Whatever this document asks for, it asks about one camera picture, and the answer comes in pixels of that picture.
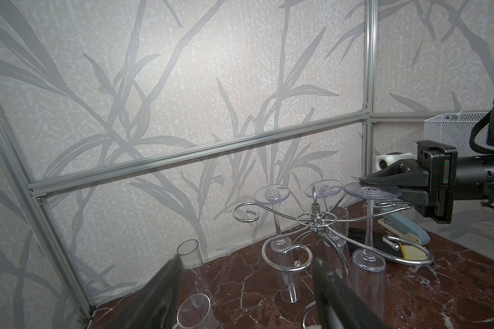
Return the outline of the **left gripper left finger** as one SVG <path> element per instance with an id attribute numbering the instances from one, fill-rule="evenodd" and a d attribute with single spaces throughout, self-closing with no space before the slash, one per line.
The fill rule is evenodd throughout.
<path id="1" fill-rule="evenodd" d="M 181 258 L 176 255 L 106 327 L 172 328 L 182 270 Z"/>

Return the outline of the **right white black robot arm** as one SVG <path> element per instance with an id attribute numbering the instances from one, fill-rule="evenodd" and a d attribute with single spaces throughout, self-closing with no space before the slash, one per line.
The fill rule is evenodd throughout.
<path id="1" fill-rule="evenodd" d="M 480 200 L 494 207 L 494 99 L 493 108 L 472 128 L 474 157 L 460 157 L 456 148 L 419 141 L 417 157 L 403 159 L 360 179 L 364 185 L 397 186 L 402 200 L 414 204 L 424 217 L 450 223 L 456 200 Z"/>

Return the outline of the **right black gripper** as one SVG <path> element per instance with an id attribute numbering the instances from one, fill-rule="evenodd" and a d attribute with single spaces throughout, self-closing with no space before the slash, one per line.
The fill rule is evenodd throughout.
<path id="1" fill-rule="evenodd" d="M 364 185 L 396 186 L 401 200 L 417 205 L 417 212 L 436 223 L 450 224 L 453 215 L 456 163 L 455 147 L 419 141 L 416 160 L 399 160 L 360 178 Z"/>

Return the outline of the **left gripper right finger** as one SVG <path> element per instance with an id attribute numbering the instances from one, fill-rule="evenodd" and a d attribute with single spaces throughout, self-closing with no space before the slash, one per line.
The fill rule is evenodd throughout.
<path id="1" fill-rule="evenodd" d="M 312 261 L 314 295 L 323 328 L 387 328 L 322 259 Z"/>

